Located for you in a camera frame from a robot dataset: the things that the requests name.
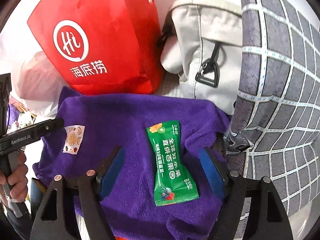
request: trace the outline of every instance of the small candy wrapper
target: small candy wrapper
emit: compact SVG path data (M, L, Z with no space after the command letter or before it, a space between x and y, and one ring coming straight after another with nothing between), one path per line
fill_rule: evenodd
M67 132L66 143L64 144L64 153L77 154L82 142L84 134L84 126L82 125L71 125L65 127Z
M154 197L156 206L181 203L199 197L196 184L180 160L180 124L159 123L147 128L156 154L157 173Z

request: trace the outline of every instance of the gray checkered pillow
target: gray checkered pillow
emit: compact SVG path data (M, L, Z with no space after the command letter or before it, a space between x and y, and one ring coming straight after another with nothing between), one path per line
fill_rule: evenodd
M320 191L313 148L320 132L320 35L287 0L241 1L243 62L227 159L247 178L270 177L290 216Z

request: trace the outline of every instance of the green candy wrapper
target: green candy wrapper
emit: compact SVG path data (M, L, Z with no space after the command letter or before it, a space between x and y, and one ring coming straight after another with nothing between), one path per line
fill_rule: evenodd
M199 197L196 184L180 160L180 124L178 121L159 123L147 128L156 154L156 206L190 201Z

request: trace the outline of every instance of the human hand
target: human hand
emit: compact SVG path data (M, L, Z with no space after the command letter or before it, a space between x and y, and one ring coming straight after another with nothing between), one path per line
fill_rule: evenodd
M28 172L28 167L25 165L27 158L24 152L20 151L18 155L18 164L19 166L16 170L8 177L8 183L14 185L10 191L10 195L13 199L16 199L18 202L24 202L28 194L28 179L26 174ZM1 201L8 207L8 202L3 191L2 185L6 183L6 177L0 171L0 198Z

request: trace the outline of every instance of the finger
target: finger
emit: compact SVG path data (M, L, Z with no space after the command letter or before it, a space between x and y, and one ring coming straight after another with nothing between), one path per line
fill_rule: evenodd
M0 186L0 198L4 196L5 196L5 193L4 193L3 187Z
M17 199L20 196L20 194L26 189L27 184L28 179L24 177L24 179L19 181L16 185L14 185L13 189L10 191L11 197Z
M8 183L10 185L16 184L17 182L23 180L23 178L26 176L27 173L28 173L28 167L25 164L19 165L17 169L14 171L14 173L12 173L9 176Z
M7 182L6 177L2 173L0 173L0 184L3 185L6 182Z
M19 197L17 198L17 201L19 203L25 202L27 194L28 194L28 188L25 188L25 190L22 191L21 194L19 195Z
M23 165L26 161L27 161L27 157L26 155L24 154L23 151L20 151L20 154L18 155L18 164L19 165Z

